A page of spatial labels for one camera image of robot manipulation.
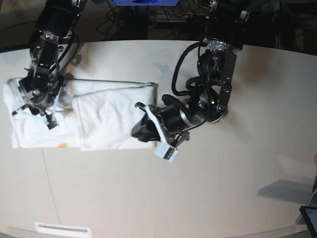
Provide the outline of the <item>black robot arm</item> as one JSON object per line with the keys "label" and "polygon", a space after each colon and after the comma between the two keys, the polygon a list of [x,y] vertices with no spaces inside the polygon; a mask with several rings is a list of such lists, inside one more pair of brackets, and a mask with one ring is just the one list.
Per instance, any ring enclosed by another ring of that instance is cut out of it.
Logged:
{"label": "black robot arm", "polygon": [[57,96],[63,78],[60,63],[74,41],[74,28],[86,5],[84,0],[48,0],[31,37],[31,64],[27,76],[19,80],[23,109],[46,116]]}
{"label": "black robot arm", "polygon": [[[133,127],[131,135],[141,142],[166,139],[172,145],[188,140],[189,132],[206,122],[216,123],[228,114],[232,76],[237,54],[243,49],[248,0],[209,0],[210,13],[199,42],[180,56],[171,81],[172,95],[164,94],[163,107],[150,111]],[[185,90],[176,83],[186,56],[198,50],[198,75],[189,78]]]}

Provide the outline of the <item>blue robot base block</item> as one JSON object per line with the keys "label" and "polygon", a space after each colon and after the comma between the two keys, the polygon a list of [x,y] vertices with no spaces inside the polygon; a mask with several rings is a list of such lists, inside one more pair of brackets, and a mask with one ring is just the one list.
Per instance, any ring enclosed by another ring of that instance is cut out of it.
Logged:
{"label": "blue robot base block", "polygon": [[117,6],[176,6],[179,0],[112,0]]}

